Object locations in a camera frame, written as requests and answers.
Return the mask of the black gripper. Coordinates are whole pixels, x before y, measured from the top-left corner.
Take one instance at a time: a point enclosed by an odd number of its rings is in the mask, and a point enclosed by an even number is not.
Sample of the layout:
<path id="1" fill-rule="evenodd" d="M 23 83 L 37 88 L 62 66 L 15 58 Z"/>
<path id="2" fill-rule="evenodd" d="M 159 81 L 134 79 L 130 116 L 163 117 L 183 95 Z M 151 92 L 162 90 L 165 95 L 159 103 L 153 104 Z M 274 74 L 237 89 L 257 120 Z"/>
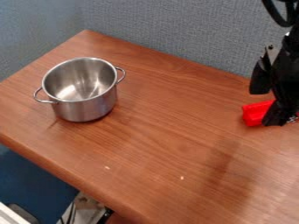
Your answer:
<path id="1" fill-rule="evenodd" d="M 299 35 L 290 31 L 284 38 L 282 48 L 272 45 L 260 59 L 252 75 L 249 92 L 265 95 L 273 91 L 276 100 L 262 119 L 265 126 L 285 126 L 297 120 L 299 104 Z"/>

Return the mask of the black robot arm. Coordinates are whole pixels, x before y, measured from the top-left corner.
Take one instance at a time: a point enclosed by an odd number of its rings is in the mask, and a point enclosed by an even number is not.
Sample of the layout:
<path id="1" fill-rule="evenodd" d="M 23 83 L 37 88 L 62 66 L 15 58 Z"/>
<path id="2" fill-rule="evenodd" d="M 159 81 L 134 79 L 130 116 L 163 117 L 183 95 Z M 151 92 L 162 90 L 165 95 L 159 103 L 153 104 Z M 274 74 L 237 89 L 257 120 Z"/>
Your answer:
<path id="1" fill-rule="evenodd" d="M 299 117 L 299 0 L 278 0 L 285 4 L 282 16 L 273 0 L 262 0 L 270 17 L 290 32 L 282 39 L 282 47 L 266 47 L 250 80 L 253 95 L 274 93 L 276 100 L 262 118 L 265 126 L 285 126 Z"/>

